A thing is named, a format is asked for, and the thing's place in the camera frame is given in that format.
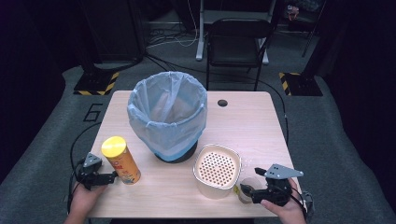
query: pringles can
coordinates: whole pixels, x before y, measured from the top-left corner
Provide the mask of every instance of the pringles can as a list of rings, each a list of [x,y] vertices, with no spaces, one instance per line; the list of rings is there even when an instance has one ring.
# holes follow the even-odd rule
[[[132,185],[140,179],[140,171],[126,145],[125,139],[119,136],[108,138],[102,144],[102,153],[116,170],[124,184]]]

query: chair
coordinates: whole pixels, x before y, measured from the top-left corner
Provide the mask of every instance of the chair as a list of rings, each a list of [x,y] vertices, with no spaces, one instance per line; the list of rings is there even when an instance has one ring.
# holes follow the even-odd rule
[[[206,89],[209,89],[210,66],[257,68],[257,90],[266,41],[273,32],[265,20],[221,19],[209,29],[207,40]]]
[[[306,42],[303,55],[305,57],[306,51],[311,43],[312,37],[318,29],[318,22],[323,13],[323,9],[325,8],[326,0],[323,1],[323,4],[320,6],[318,11],[308,11],[304,9],[299,10],[299,14],[297,15],[295,20],[289,21],[290,30],[299,30],[299,31],[308,31],[308,41]],[[283,18],[288,19],[289,15],[287,12],[287,7],[285,6]]]

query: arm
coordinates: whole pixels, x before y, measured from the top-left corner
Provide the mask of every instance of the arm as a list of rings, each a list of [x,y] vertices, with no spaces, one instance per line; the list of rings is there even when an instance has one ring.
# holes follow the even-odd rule
[[[93,190],[87,190],[83,185],[77,184],[73,193],[73,201],[70,206],[69,216],[64,224],[84,223],[85,218],[95,206],[97,199],[106,189],[107,185],[100,186]]]
[[[292,188],[297,189],[296,183],[290,178],[289,183]],[[292,195],[295,198],[299,198],[298,193],[294,190]],[[303,215],[303,211],[297,202],[294,200],[289,200],[283,207],[268,202],[266,200],[262,200],[262,206],[266,209],[279,216],[280,220],[283,224],[305,224],[305,219]]]

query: yellow and black tape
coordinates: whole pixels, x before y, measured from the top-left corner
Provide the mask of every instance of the yellow and black tape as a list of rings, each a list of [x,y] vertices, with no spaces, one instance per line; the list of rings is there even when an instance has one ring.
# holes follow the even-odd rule
[[[100,91],[90,91],[90,90],[84,90],[84,91],[74,91],[74,94],[77,95],[108,95],[111,93],[111,90],[114,88],[114,85],[116,83],[117,77],[119,77],[120,73],[115,73],[111,79],[108,82],[108,85],[105,90],[100,90]]]
[[[291,95],[290,86],[288,81],[286,80],[286,75],[299,76],[300,73],[279,73],[280,81],[282,82],[283,91],[285,91],[286,95]]]

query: trash can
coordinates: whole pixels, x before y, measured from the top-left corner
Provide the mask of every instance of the trash can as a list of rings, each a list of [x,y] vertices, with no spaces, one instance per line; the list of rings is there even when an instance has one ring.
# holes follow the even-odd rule
[[[136,84],[127,110],[132,129],[155,156],[182,162],[206,126],[206,89],[189,74],[159,73]]]

